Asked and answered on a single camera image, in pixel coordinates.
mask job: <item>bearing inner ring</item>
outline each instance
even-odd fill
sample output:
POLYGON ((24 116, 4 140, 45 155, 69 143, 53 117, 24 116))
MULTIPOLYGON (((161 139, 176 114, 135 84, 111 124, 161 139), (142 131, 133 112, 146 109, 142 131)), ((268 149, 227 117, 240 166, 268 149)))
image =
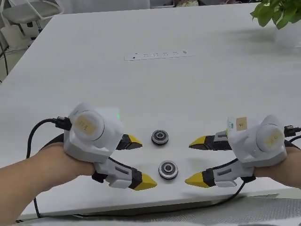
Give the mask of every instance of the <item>bearing inner ring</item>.
POLYGON ((167 163, 164 165, 164 172, 166 173, 170 173, 171 171, 173 171, 173 165, 167 163))
POLYGON ((163 139, 163 137, 164 137, 164 134, 162 132, 156 133, 156 138, 157 139, 163 139))

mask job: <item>power strip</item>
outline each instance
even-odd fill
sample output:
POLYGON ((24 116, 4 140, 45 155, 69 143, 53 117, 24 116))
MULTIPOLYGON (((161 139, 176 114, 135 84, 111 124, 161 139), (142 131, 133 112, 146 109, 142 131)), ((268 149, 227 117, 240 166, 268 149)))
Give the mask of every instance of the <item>power strip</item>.
POLYGON ((154 53, 134 53, 125 56, 126 61, 133 60, 151 60, 151 59, 163 59, 163 58, 175 58, 175 57, 192 57, 194 54, 186 51, 170 51, 170 52, 154 52, 154 53))

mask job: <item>wearable gripper device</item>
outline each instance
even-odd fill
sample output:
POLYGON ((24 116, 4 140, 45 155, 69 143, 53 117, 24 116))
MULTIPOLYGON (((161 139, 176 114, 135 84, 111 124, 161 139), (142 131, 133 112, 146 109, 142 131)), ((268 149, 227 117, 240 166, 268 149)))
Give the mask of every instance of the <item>wearable gripper device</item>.
POLYGON ((274 115, 263 121, 229 117, 227 129, 213 136, 202 136, 189 147, 199 150, 232 150, 236 159, 192 175, 185 182, 199 187, 233 187, 235 179, 255 180, 255 167, 276 165, 286 158, 284 126, 274 115))
POLYGON ((153 188, 157 183, 147 174, 122 164, 111 154, 115 150, 142 147, 133 135, 124 134, 124 125, 117 108, 94 109, 87 103, 79 104, 69 115, 70 128, 50 143, 63 142, 64 151, 80 161, 92 162, 92 179, 116 188, 135 191, 153 188))

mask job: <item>bearing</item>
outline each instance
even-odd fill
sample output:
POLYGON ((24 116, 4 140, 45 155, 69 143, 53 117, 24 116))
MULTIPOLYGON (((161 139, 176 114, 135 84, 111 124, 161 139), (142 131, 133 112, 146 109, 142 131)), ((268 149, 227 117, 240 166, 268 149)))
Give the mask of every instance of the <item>bearing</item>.
POLYGON ((176 178, 178 175, 178 167, 173 161, 163 161, 159 165, 159 175, 166 179, 166 180, 171 180, 176 178))
POLYGON ((168 143, 168 133, 164 130, 156 130, 152 133, 151 141, 157 146, 164 146, 168 143))

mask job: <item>yellow fingertip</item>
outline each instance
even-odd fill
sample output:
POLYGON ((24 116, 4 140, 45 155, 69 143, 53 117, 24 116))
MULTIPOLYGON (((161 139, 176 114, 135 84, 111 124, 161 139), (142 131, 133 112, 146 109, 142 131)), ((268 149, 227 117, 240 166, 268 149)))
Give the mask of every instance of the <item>yellow fingertip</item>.
POLYGON ((140 140, 138 140, 137 138, 135 138, 133 135, 128 134, 128 137, 130 138, 132 143, 138 143, 142 146, 142 143, 140 140))
POLYGON ((135 191, 141 191, 145 189, 150 189, 157 186, 157 183, 147 174, 142 173, 142 182, 136 188, 135 191))
POLYGON ((185 183, 188 185, 193 185, 193 186, 197 186, 197 187, 209 188, 209 186, 203 181, 202 172, 192 175, 190 178, 185 180, 185 183))
POLYGON ((193 145, 204 144, 205 139, 206 139, 206 136, 199 137, 198 139, 196 139, 195 141, 193 141, 193 142, 189 145, 189 147, 190 147, 190 146, 193 146, 193 145))

